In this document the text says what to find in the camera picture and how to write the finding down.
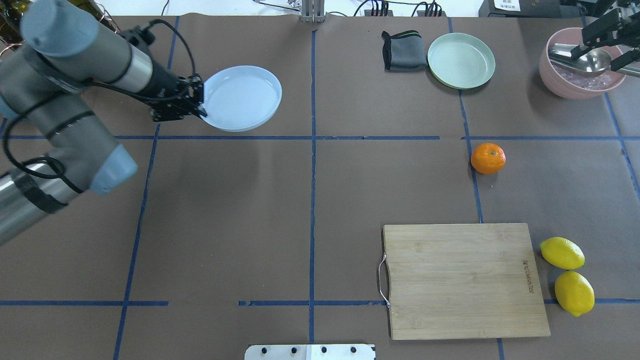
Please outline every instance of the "gray cloth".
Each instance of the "gray cloth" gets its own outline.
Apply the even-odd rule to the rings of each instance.
[[[427,55],[424,42],[418,31],[408,30],[393,36],[382,32],[385,45],[382,57],[385,69],[391,72],[411,72],[427,67]]]

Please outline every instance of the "white metal plate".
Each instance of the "white metal plate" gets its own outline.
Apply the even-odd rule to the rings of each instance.
[[[375,345],[253,345],[244,360],[375,360]]]

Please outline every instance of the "plate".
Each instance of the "plate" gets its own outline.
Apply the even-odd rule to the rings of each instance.
[[[278,78],[261,67],[230,67],[204,83],[209,125],[233,133],[255,129],[275,114],[282,99]]]
[[[427,53],[429,68],[443,84],[456,89],[480,86],[493,76],[495,58],[480,39],[463,33],[437,38]]]

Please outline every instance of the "blue joint cap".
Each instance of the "blue joint cap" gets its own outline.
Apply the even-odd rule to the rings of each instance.
[[[20,22],[22,37],[33,49],[53,58],[86,50],[98,37],[100,23],[66,0],[31,3]]]
[[[137,171],[136,162],[133,161],[124,146],[118,144],[96,173],[89,189],[98,195],[105,195],[124,183]]]
[[[13,120],[18,117],[18,114],[4,101],[2,95],[0,95],[0,114],[4,115],[8,120]]]

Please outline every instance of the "cutting board handle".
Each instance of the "cutting board handle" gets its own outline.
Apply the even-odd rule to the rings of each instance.
[[[391,304],[389,304],[389,300],[387,299],[385,294],[382,292],[382,273],[381,273],[381,269],[382,269],[382,264],[386,264],[386,262],[387,262],[387,253],[385,252],[384,254],[382,254],[382,260],[380,261],[380,264],[378,265],[378,291],[380,291],[380,295],[382,295],[382,298],[385,299],[385,302],[387,303],[387,308],[391,309]]]

